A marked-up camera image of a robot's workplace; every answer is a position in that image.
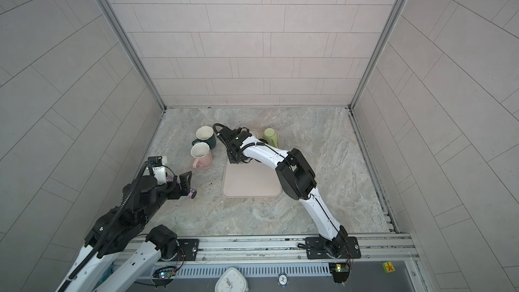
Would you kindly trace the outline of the dark green mug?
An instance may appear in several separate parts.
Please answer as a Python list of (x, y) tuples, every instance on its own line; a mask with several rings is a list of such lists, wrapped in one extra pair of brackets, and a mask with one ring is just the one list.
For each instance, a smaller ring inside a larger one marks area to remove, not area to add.
[(212, 127), (203, 126), (197, 129), (195, 133), (196, 139), (192, 142), (192, 146), (198, 143), (206, 143), (213, 150), (216, 147), (216, 135)]

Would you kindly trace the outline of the pink mug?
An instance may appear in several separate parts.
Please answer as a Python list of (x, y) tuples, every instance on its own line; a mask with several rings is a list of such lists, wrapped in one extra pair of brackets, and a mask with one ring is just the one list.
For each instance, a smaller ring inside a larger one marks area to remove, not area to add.
[(212, 165), (212, 152), (207, 143), (196, 143), (191, 148), (191, 156), (194, 158), (193, 168), (200, 170)]

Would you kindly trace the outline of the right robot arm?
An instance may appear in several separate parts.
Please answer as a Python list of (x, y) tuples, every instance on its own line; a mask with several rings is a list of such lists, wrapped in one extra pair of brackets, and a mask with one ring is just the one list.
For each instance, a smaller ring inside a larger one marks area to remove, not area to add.
[(316, 175), (300, 150), (275, 148), (258, 139), (248, 128), (231, 129), (215, 123), (212, 128), (224, 145), (231, 164), (255, 160), (273, 169), (282, 190), (293, 200), (300, 202), (317, 227), (322, 247), (315, 250), (339, 259), (359, 259), (358, 244), (349, 238), (343, 225), (335, 219), (325, 204), (316, 183)]

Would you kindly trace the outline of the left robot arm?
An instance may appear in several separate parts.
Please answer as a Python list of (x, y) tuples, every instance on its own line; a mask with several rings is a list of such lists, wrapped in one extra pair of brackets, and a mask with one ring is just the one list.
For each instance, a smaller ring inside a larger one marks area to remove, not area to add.
[(168, 200), (194, 198), (192, 172), (180, 175), (166, 159), (147, 159), (136, 178), (126, 185), (119, 206), (100, 217), (85, 237), (78, 258), (58, 291), (126, 291), (158, 261), (166, 266), (151, 275), (155, 287), (166, 287), (185, 262), (194, 261), (197, 239), (179, 239), (163, 224), (143, 230)]

